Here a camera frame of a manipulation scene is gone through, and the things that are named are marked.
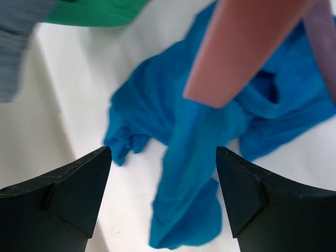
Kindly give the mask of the pink hanger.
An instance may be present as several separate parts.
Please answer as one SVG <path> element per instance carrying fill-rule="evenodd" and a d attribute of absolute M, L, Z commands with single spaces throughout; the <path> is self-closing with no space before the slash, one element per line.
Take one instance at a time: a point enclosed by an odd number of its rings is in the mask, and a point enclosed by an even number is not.
<path fill-rule="evenodd" d="M 312 5 L 307 0 L 218 1 L 184 98 L 213 108 L 231 101 Z"/>

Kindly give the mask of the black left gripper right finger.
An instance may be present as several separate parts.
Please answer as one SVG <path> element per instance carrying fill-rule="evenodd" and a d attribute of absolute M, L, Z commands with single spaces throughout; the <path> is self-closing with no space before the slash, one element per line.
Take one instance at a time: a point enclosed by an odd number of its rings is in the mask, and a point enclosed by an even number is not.
<path fill-rule="evenodd" d="M 241 251 L 335 251 L 334 191 L 287 179 L 225 147 L 216 149 L 216 167 Z"/>

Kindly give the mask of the blue t shirt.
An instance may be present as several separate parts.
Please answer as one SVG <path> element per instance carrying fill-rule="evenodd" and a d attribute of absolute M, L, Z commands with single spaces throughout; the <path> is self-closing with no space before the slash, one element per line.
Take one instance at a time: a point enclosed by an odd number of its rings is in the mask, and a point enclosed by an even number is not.
<path fill-rule="evenodd" d="M 200 246 L 221 233 L 213 178 L 218 146 L 238 139 L 252 161 L 335 115 L 303 23 L 223 108 L 184 99 L 215 6 L 197 14 L 182 40 L 138 65 L 111 98 L 104 144 L 117 165 L 149 139 L 167 146 L 152 204 L 149 245 L 155 249 Z"/>

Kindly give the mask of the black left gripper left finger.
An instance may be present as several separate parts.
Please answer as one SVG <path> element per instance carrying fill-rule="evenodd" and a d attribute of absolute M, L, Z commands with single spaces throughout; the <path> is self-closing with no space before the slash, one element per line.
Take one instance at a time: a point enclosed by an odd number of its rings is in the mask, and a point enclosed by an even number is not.
<path fill-rule="evenodd" d="M 103 146 L 1 189 L 1 251 L 85 251 L 110 167 L 111 150 Z"/>

